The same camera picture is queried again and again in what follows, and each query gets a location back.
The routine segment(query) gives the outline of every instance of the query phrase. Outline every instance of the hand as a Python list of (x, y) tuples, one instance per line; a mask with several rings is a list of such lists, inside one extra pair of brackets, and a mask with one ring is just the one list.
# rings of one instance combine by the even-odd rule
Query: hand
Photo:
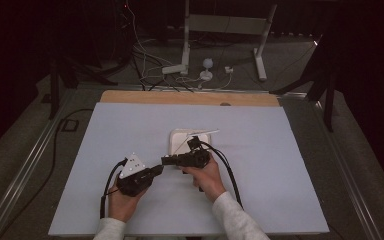
[(109, 204), (108, 204), (108, 217), (120, 220), (127, 223), (135, 213), (136, 206), (140, 198), (145, 194), (146, 190), (135, 197), (129, 197), (123, 195), (117, 188), (116, 182), (114, 181), (113, 186), (108, 190)]
[(180, 169), (193, 176), (193, 185), (201, 187), (211, 202), (214, 202), (222, 193), (226, 192), (221, 181), (218, 164), (211, 154), (210, 161), (203, 169), (194, 167), (180, 167)]

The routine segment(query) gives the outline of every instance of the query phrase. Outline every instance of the white tabletop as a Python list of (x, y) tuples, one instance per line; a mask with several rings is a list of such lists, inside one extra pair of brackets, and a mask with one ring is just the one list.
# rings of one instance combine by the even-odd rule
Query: white tabletop
[[(220, 130), (212, 145), (227, 156), (245, 211), (266, 233), (329, 231), (282, 107), (97, 103), (49, 234), (94, 235), (112, 168), (133, 152), (147, 167), (161, 164), (173, 129)], [(154, 179), (126, 229), (134, 236), (223, 232), (192, 177), (171, 166)]]

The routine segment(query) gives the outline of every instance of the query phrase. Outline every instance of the power strip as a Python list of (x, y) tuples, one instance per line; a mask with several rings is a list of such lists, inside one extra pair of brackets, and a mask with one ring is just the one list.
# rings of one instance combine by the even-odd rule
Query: power strip
[(178, 73), (178, 72), (183, 72), (186, 71), (186, 65), (176, 65), (176, 66), (171, 66), (171, 67), (165, 67), (162, 69), (163, 74), (171, 74), (171, 73)]

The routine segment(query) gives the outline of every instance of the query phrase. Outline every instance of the metal rail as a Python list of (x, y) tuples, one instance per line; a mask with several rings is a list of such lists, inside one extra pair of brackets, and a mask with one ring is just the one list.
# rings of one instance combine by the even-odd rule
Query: metal rail
[(61, 118), (61, 112), (64, 107), (71, 100), (74, 95), (74, 90), (67, 89), (63, 98), (61, 99), (61, 108), (54, 117), (53, 120), (50, 120), (45, 128), (43, 129), (41, 135), (30, 151), (29, 156), (24, 161), (24, 164), (18, 171), (17, 175), (13, 178), (12, 182), (8, 186), (4, 196), (0, 201), (0, 232), (3, 230), (7, 219), (14, 208), (15, 203), (23, 192), (26, 183), (30, 179), (31, 174), (33, 173), (37, 163), (39, 162), (49, 140), (52, 138), (52, 135), (57, 128), (58, 121)]
[(352, 175), (352, 172), (348, 166), (345, 157), (342, 155), (339, 144), (336, 140), (334, 133), (331, 133), (326, 128), (323, 121), (323, 108), (320, 102), (313, 105), (313, 111), (319, 122), (319, 126), (322, 129), (328, 144), (331, 147), (332, 154), (335, 157), (335, 162), (339, 169), (342, 181), (344, 182), (345, 188), (348, 191), (348, 195), (354, 205), (355, 212), (360, 219), (361, 225), (366, 233), (368, 240), (383, 240), (382, 235), (370, 213), (369, 207), (361, 194), (360, 189)]

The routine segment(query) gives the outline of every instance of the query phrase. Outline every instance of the sleeve cuff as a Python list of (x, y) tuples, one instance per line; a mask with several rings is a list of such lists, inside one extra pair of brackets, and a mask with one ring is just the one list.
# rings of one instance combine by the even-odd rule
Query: sleeve cuff
[(221, 221), (226, 211), (242, 210), (241, 205), (226, 191), (222, 193), (213, 204), (213, 214)]
[(114, 218), (102, 218), (99, 220), (98, 233), (94, 240), (122, 239), (126, 223)]

